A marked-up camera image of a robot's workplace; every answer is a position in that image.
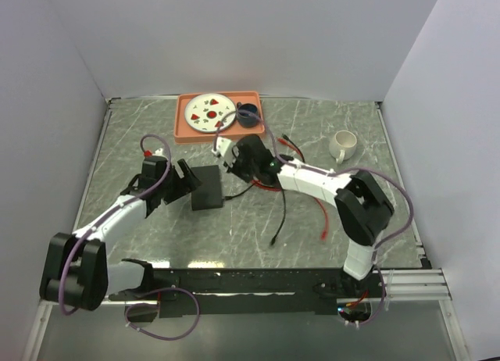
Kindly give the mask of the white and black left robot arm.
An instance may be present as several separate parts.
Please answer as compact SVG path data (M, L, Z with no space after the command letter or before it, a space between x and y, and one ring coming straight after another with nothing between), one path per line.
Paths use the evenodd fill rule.
M70 315L77 309L93 311L105 297L122 291L138 300L149 298L155 290L152 264L123 259L111 265L107 253L160 205L175 202L201 184L182 159L172 164L162 155L145 157L141 172L101 216L72 234L51 238L39 287L41 299L58 303Z

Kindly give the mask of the black network switch box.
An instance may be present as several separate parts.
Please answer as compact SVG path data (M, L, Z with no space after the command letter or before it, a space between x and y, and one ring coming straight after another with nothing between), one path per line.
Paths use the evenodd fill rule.
M191 193L191 210L201 211L223 207L220 168L217 165L192 168L201 185Z

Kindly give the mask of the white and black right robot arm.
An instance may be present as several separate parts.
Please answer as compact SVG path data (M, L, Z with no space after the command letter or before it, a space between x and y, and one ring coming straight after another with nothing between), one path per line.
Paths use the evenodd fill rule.
M268 187L296 191L333 205L349 238L342 290L356 298L368 289L375 244L394 214L393 205L370 172L336 173L290 156L274 155L256 134L239 141L218 137L212 152L223 160L228 172L245 182L258 180Z

